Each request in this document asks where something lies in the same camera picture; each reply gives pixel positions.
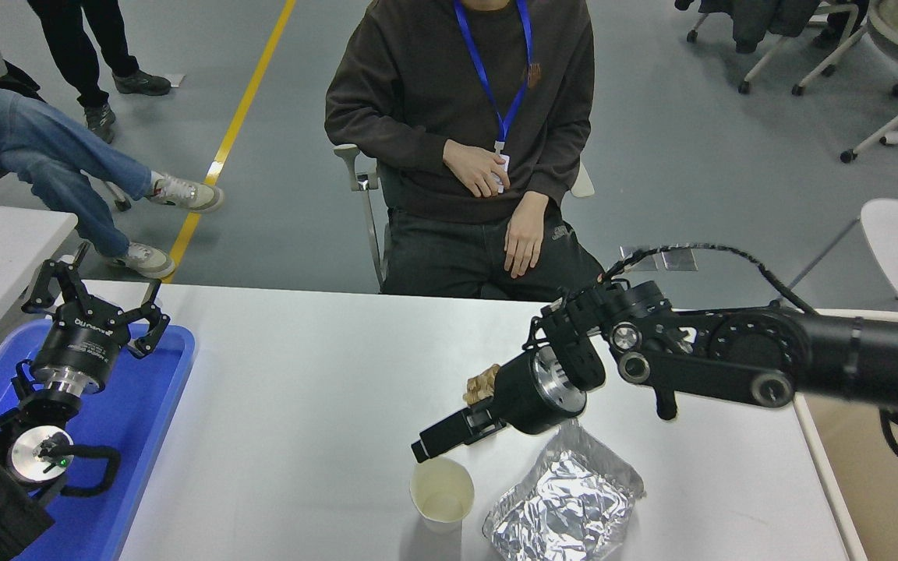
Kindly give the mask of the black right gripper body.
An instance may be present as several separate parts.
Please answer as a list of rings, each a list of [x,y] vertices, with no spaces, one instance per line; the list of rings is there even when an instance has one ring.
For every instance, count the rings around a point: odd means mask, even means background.
[[[492,415],[529,436],[577,418],[586,404],[552,349],[528,349],[495,377]]]

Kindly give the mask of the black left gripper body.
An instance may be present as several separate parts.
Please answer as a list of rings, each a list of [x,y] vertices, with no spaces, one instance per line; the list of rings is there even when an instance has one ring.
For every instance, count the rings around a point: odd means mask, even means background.
[[[107,383],[115,360],[129,342],[129,328],[110,326],[108,320],[102,312],[83,315],[75,303],[61,305],[32,362],[32,376],[46,384],[50,374],[68,369],[86,374],[92,384]]]

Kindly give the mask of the person's left hand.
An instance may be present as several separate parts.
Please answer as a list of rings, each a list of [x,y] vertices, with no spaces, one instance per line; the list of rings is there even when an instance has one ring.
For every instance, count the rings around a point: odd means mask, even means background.
[[[504,267],[510,278],[523,277],[538,265],[549,203],[546,195],[525,192],[510,217],[504,238]]]

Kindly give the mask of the person's right hand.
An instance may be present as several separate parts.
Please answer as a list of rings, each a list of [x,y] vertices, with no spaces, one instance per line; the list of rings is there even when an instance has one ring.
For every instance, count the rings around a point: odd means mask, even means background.
[[[447,139],[442,159],[463,187],[477,198],[498,196],[510,188],[504,168],[506,159],[491,150]]]

